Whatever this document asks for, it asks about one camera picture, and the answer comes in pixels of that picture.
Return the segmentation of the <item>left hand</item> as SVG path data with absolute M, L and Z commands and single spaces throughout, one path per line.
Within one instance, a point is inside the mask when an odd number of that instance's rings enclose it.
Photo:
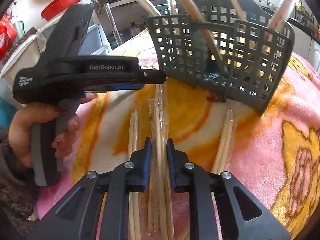
M 77 114 L 71 116 L 65 131 L 60 134 L 56 134 L 55 128 L 48 128 L 56 118 L 65 116 L 66 113 L 66 110 L 57 106 L 32 102 L 14 115 L 9 128 L 8 143 L 21 167 L 32 168 L 31 156 L 40 152 L 42 138 L 45 149 L 53 150 L 57 158 L 67 157 L 72 153 L 76 134 L 81 128 L 80 117 Z

